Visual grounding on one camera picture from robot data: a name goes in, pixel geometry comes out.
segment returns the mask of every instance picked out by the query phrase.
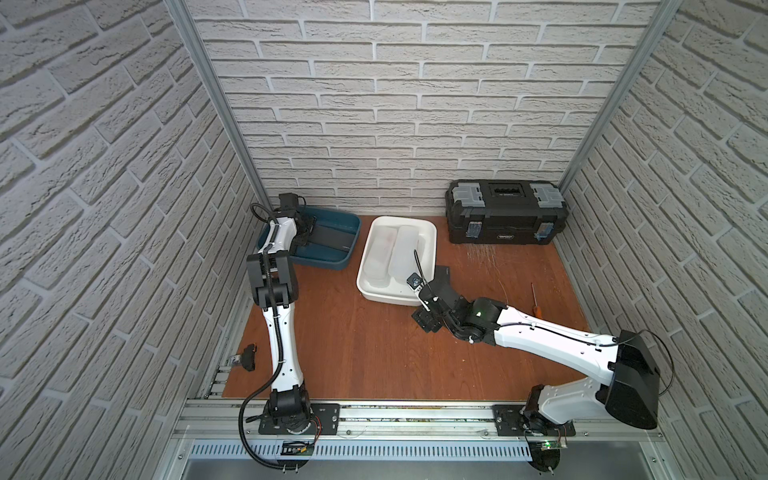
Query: white plastic container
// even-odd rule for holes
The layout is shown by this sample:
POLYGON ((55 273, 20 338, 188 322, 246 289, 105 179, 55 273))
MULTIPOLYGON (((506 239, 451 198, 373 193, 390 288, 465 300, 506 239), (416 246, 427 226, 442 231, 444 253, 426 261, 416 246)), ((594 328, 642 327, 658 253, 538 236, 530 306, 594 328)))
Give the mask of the white plastic container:
POLYGON ((421 303, 411 290, 411 287, 404 283, 396 282, 392 277, 386 286, 376 286, 376 281, 371 283, 363 271, 366 265, 368 255, 372 252, 372 244, 376 240, 377 227, 391 227, 399 229, 407 225, 415 227, 419 232, 419 238, 416 242, 416 251, 419 253, 419 262, 422 264, 424 276, 427 280, 432 280, 435 275, 435 250, 437 247, 437 228, 432 222, 415 218, 404 217, 378 217, 371 223, 371 230, 366 240, 366 248, 362 252, 362 261, 357 272, 357 289, 362 296, 374 302, 394 303, 395 305, 419 306, 421 303))
POLYGON ((408 277, 416 273, 416 261, 413 250, 419 245, 419 229, 412 225, 403 225, 397 229, 397 240, 389 261, 389 275, 396 282, 407 285, 408 277))
POLYGON ((389 261, 392 258, 392 249, 395 246, 398 230, 381 226, 372 228, 369 235, 373 238, 373 243, 366 261, 362 264, 362 271, 372 286, 387 287, 390 275, 389 261))

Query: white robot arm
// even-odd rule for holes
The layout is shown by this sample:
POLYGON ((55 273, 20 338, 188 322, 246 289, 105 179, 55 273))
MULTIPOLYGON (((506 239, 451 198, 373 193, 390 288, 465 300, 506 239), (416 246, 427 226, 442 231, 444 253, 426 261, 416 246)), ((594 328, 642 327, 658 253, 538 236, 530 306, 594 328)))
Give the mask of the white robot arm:
POLYGON ((246 258, 246 268, 253 301, 261 307, 270 333, 275 373, 264 387, 271 385, 266 411, 273 424, 298 432, 306 429, 312 410, 296 354, 293 313, 299 285, 290 254, 306 243, 311 225, 310 219, 299 212, 295 194, 281 194, 280 208, 268 213, 266 242, 246 258))
POLYGON ((529 316, 496 300, 470 303, 451 288, 446 266, 437 266, 428 283, 417 273, 408 283, 422 303, 412 317, 426 332, 445 326, 457 339, 525 350, 587 376, 565 385, 533 387, 521 412, 523 429, 546 433, 574 419, 609 417, 640 429, 657 427, 660 371, 637 333, 598 335, 529 316))

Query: brick wall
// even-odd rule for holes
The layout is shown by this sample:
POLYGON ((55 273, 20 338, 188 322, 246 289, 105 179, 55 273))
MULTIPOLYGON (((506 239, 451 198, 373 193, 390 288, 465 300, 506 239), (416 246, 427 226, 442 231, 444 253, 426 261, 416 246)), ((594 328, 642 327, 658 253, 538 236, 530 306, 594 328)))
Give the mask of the brick wall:
POLYGON ((559 180, 656 8, 188 4, 270 193, 359 214, 442 214, 459 178, 559 180))
POLYGON ((0 3, 0 478, 148 478, 254 242, 155 0, 0 3))
POLYGON ((670 347, 661 426, 687 478, 768 475, 766 10, 683 3, 577 176, 557 240, 598 327, 670 347))

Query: wooden board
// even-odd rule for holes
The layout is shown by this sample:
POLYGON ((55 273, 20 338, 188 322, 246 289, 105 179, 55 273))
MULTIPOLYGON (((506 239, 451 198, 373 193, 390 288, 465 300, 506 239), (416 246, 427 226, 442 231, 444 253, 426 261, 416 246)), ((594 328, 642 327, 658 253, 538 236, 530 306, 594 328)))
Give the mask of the wooden board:
MULTIPOLYGON (((539 383, 584 377, 520 350, 470 345, 445 328, 424 333, 411 318, 415 307, 364 299, 356 278, 374 218, 361 217, 360 236, 344 270, 296 266, 296 344, 312 398, 515 401, 525 400, 539 383)), ((533 283, 546 320, 588 329, 554 245, 455 245, 444 217, 429 220, 438 230, 437 264, 451 267, 454 289, 468 300, 487 296, 531 313, 533 283)), ((248 396, 272 373, 258 308, 251 312, 240 349, 249 343, 258 347, 257 369, 232 369, 225 397, 248 396)))

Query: blue plastic tray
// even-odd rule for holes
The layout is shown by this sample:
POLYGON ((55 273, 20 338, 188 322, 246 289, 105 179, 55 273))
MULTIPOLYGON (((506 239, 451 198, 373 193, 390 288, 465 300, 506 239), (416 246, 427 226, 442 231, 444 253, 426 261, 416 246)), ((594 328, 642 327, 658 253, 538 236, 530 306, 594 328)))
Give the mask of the blue plastic tray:
MULTIPOLYGON (((349 252, 308 243, 305 247, 297 248, 296 255, 292 255, 290 257, 291 260, 297 265, 343 270, 349 263, 349 258, 352 257, 352 251, 355 250, 355 245, 357 244, 357 237, 360 236, 359 217, 355 214, 348 214, 336 210, 326 210, 317 207, 303 207, 301 213, 315 217, 317 219, 316 225, 323 225, 324 227, 333 228, 334 230, 340 230, 342 232, 354 233, 355 240, 352 241, 352 246, 349 248, 349 252)), ((269 229, 265 228, 261 233, 261 237, 259 237, 259 248, 264 245, 266 236, 269 232, 269 229)))

